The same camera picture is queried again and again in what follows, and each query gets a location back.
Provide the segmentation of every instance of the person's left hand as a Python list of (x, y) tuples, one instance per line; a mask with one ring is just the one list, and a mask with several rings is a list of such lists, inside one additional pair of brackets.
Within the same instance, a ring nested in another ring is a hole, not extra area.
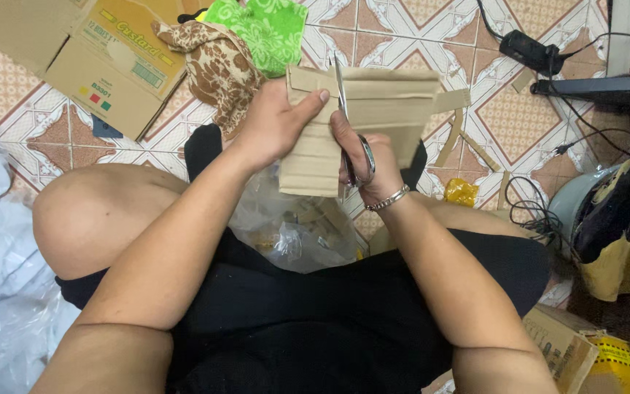
[(284, 78), (267, 82), (254, 95), (242, 130), (228, 149), (239, 151), (250, 171), (261, 171), (291, 151), (303, 127), (329, 98), (326, 89), (315, 90), (293, 106)]

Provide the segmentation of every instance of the power adapter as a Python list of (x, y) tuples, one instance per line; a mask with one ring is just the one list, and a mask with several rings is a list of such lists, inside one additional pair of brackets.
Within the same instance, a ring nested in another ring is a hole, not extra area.
[(551, 72), (553, 75), (558, 74), (565, 60), (558, 54), (557, 46), (543, 45), (519, 30), (513, 30), (503, 37), (500, 52), (544, 76), (549, 76)]

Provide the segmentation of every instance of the green cloth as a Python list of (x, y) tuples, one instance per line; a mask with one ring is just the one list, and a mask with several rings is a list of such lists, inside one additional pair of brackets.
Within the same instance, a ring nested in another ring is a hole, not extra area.
[(204, 22), (224, 24), (247, 44), (252, 61), (267, 78), (285, 75), (285, 66), (300, 61), (300, 41), (308, 8), (292, 0), (215, 0)]

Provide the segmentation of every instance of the brown floral fabric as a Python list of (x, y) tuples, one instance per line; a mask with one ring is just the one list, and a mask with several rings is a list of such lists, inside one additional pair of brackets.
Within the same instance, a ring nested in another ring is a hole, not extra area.
[(234, 138), (254, 93), (267, 81), (244, 41), (222, 24), (197, 20), (179, 26), (155, 22), (153, 31), (170, 49), (186, 54), (191, 93), (218, 108), (213, 121), (224, 140)]

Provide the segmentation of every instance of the patterned fabric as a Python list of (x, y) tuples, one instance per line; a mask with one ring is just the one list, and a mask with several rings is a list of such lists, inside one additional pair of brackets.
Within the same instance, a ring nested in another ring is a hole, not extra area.
[(300, 61), (300, 41), (308, 8), (291, 0), (252, 0), (242, 8), (235, 0), (215, 0), (204, 22), (224, 24), (247, 43), (254, 65), (268, 78), (285, 75)]
[(234, 138), (254, 93), (267, 81), (244, 41), (220, 24), (195, 20), (179, 26), (154, 23), (153, 31), (170, 49), (186, 54), (191, 93), (218, 109), (213, 121), (223, 139)]

